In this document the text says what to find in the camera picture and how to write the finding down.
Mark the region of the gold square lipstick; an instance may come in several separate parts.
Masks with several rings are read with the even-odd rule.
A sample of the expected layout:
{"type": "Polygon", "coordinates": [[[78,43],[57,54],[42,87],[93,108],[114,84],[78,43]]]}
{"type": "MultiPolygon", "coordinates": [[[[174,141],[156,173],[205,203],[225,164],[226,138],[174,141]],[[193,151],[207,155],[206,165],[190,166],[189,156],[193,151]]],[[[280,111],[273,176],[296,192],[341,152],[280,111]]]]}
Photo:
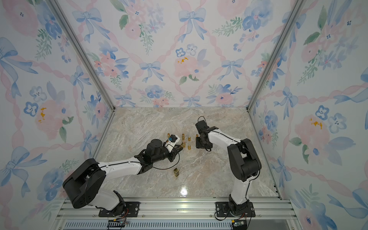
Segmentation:
{"type": "Polygon", "coordinates": [[[175,177],[178,177],[179,176],[179,170],[177,169],[177,168],[175,168],[174,170],[173,170],[173,172],[174,172],[174,176],[175,177]]]}

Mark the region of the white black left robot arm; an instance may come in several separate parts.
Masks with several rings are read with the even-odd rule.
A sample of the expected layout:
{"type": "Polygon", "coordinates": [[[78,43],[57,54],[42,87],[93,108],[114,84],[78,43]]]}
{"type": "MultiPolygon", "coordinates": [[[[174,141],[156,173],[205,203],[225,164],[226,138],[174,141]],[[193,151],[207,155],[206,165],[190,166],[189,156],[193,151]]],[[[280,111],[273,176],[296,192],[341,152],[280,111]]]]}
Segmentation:
{"type": "Polygon", "coordinates": [[[168,159],[171,163],[183,149],[181,139],[171,135],[162,142],[153,139],[138,155],[115,162],[97,162],[94,158],[82,163],[64,182],[63,188],[75,209],[95,206],[112,211],[124,205],[117,192],[104,191],[104,183],[128,176],[143,174],[154,168],[154,164],[168,159]]]}

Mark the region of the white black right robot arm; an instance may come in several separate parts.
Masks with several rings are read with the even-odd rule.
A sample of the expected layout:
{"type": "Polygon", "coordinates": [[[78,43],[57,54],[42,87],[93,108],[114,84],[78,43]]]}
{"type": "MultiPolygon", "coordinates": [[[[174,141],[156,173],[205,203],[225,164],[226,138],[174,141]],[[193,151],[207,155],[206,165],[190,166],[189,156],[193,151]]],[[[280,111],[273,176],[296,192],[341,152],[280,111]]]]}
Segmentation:
{"type": "Polygon", "coordinates": [[[250,185],[259,177],[262,169],[253,143],[250,139],[231,137],[217,127],[209,127],[204,121],[196,124],[196,129],[196,148],[211,151],[217,145],[227,151],[231,172],[235,177],[229,206],[233,209],[244,209],[249,204],[250,185]]]}

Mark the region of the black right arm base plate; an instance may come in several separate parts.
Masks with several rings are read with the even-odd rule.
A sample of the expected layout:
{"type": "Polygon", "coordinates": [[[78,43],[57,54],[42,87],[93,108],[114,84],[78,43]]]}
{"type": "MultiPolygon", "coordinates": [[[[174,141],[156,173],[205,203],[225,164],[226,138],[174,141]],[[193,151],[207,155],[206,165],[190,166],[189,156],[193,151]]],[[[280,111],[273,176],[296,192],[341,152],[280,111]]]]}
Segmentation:
{"type": "Polygon", "coordinates": [[[233,204],[232,202],[216,202],[215,203],[216,216],[223,217],[255,217],[255,209],[253,203],[247,201],[241,205],[233,204]]]}

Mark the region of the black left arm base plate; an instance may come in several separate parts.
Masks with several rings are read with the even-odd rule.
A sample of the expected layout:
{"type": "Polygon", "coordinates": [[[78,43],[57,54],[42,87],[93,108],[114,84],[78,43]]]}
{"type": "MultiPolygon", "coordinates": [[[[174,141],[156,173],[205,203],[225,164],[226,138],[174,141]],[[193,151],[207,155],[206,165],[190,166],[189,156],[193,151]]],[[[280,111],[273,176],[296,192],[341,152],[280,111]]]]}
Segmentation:
{"type": "Polygon", "coordinates": [[[100,209],[99,217],[124,218],[138,216],[140,202],[121,202],[112,210],[100,209]]]}

